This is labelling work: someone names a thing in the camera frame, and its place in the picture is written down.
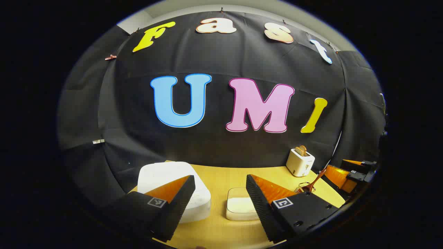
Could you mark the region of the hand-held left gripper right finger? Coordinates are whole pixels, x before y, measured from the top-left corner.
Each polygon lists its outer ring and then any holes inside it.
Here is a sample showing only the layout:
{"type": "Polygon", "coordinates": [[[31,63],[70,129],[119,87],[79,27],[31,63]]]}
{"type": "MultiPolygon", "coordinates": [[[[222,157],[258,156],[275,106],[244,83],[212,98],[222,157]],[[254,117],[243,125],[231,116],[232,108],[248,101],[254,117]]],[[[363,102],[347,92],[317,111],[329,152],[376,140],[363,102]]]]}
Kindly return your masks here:
{"type": "Polygon", "coordinates": [[[295,193],[259,176],[246,176],[246,189],[269,241],[302,236],[338,208],[307,191],[295,193]]]}

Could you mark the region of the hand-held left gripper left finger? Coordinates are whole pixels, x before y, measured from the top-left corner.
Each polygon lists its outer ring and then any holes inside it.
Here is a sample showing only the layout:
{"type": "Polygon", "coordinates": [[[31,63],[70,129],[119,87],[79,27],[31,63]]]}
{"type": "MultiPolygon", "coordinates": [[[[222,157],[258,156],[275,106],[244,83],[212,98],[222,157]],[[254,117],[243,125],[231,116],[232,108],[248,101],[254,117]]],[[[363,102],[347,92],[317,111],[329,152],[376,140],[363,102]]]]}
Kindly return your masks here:
{"type": "Polygon", "coordinates": [[[187,175],[146,193],[130,192],[104,208],[106,219],[135,238],[171,240],[195,191],[187,175]]]}

